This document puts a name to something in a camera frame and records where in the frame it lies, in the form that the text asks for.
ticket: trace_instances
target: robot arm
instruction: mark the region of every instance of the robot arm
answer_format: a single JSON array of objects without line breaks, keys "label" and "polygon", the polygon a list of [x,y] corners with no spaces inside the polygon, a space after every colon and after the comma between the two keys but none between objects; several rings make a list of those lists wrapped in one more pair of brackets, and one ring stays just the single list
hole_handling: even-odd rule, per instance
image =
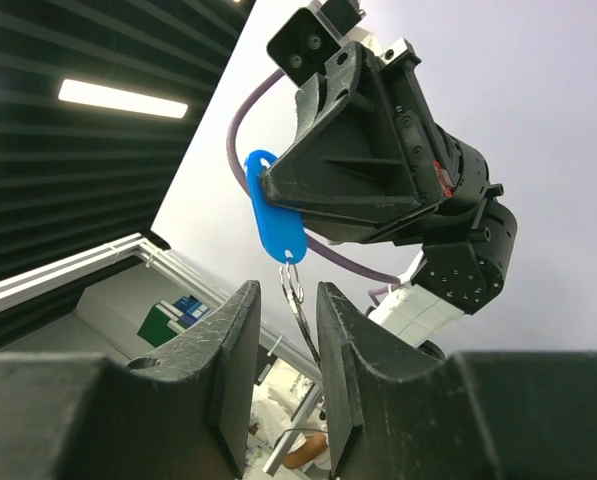
[{"label": "robot arm", "polygon": [[380,56],[339,46],[360,18],[348,0],[329,0],[299,10],[269,42],[300,87],[298,131],[261,182],[269,203],[300,211],[331,242],[422,244],[403,285],[370,315],[419,344],[500,294],[517,224],[484,157],[435,123],[412,46],[399,40]]}]

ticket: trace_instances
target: blue plastic tag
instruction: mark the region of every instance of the blue plastic tag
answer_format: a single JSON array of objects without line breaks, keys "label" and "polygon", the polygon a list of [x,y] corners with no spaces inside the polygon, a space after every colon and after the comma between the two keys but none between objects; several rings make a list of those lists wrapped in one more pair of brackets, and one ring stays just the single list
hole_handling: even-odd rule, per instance
[{"label": "blue plastic tag", "polygon": [[295,265],[307,254],[302,217],[294,210],[269,205],[259,181],[260,174],[276,160],[266,150],[251,152],[245,160],[245,175],[262,246],[275,260]]}]

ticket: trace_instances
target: white wall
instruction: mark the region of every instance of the white wall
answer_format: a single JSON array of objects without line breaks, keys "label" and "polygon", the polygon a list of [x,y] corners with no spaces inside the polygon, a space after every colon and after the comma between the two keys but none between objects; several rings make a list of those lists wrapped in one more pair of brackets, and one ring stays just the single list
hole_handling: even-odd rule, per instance
[{"label": "white wall", "polygon": [[134,358],[153,350],[137,336],[151,307],[188,293],[144,264],[88,287],[76,308],[78,315],[115,348]]},{"label": "white wall", "polygon": [[65,317],[8,345],[10,352],[98,352],[119,363],[128,357],[114,348],[102,335],[92,329],[76,313]]},{"label": "white wall", "polygon": [[[258,241],[249,200],[227,166],[231,116],[274,69],[267,40],[298,0],[258,0],[153,230],[227,291],[263,288],[263,320],[303,346],[280,293],[278,265]],[[371,0],[363,26],[383,47],[406,36],[436,120],[487,158],[519,222],[505,291],[441,333],[444,348],[597,349],[597,0]],[[254,107],[238,139],[242,157],[281,154],[294,136],[295,88],[286,79]],[[375,269],[402,273],[417,249],[337,248]],[[319,280],[359,307],[373,282],[313,253],[299,266],[312,319]]]}]

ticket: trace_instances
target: corrugated ceiling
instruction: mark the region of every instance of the corrugated ceiling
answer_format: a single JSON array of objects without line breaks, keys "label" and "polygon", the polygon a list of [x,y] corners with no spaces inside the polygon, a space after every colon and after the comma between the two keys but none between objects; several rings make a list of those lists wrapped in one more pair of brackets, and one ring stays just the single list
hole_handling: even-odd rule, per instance
[{"label": "corrugated ceiling", "polygon": [[[0,280],[149,232],[253,1],[0,0]],[[65,78],[189,109],[175,120],[66,103]],[[11,314],[57,318],[87,284]]]}]

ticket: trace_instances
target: metal frame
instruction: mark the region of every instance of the metal frame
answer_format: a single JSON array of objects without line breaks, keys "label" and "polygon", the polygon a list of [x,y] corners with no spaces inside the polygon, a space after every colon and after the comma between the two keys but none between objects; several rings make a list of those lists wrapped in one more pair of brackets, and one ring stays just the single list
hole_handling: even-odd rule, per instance
[{"label": "metal frame", "polygon": [[[140,258],[148,268],[157,270],[212,309],[229,298],[226,292],[174,254],[135,233],[1,281],[0,312],[131,256]],[[264,323],[260,330],[260,344],[318,384],[322,383],[320,371],[313,360]]]}]

